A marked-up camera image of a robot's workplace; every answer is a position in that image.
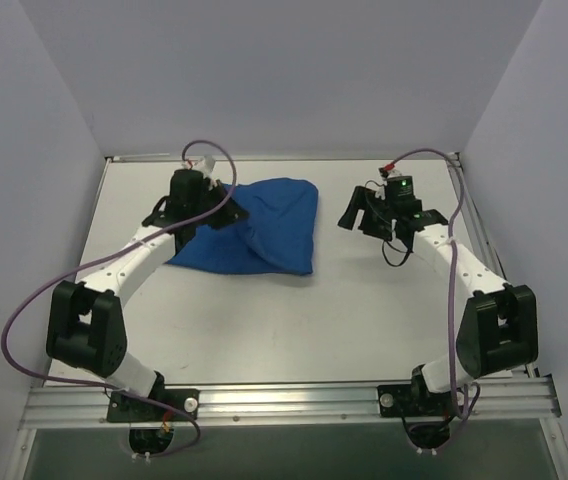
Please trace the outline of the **blue surgical cloth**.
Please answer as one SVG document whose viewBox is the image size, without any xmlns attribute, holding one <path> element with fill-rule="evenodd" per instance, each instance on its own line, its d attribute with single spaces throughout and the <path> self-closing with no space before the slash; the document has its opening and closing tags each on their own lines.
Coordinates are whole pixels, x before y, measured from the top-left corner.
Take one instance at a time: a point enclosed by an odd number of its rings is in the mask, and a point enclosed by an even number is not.
<svg viewBox="0 0 568 480">
<path fill-rule="evenodd" d="M 307 181 L 272 178 L 238 186 L 233 199 L 246 220 L 197 233 L 167 263 L 223 275 L 313 273 L 314 230 L 319 204 L 317 187 Z"/>
</svg>

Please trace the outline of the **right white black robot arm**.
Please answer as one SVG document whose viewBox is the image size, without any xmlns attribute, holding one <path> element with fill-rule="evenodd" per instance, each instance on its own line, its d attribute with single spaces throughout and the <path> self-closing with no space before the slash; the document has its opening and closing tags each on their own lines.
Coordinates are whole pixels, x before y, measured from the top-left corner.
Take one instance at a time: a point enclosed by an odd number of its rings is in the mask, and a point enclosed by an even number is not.
<svg viewBox="0 0 568 480">
<path fill-rule="evenodd" d="M 448 352 L 414 372 L 407 390 L 414 409 L 431 412 L 445 393 L 537 360 L 534 292 L 508 283 L 456 240 L 449 219 L 423 209 L 410 178 L 378 190 L 355 187 L 338 225 L 384 242 L 399 240 L 408 255 L 418 256 L 448 282 Z"/>
</svg>

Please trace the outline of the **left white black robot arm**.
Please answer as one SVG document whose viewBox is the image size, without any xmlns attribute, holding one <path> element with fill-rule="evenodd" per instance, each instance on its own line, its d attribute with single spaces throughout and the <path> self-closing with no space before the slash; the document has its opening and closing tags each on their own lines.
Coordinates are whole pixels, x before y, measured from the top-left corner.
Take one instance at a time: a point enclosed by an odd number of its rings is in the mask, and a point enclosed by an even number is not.
<svg viewBox="0 0 568 480">
<path fill-rule="evenodd" d="M 180 253 L 201 226 L 219 230 L 248 217 L 206 166 L 175 171 L 168 195 L 141 222 L 121 256 L 52 292 L 46 339 L 49 357 L 130 392 L 143 419 L 166 405 L 162 375 L 128 351 L 124 307 L 157 268 Z"/>
</svg>

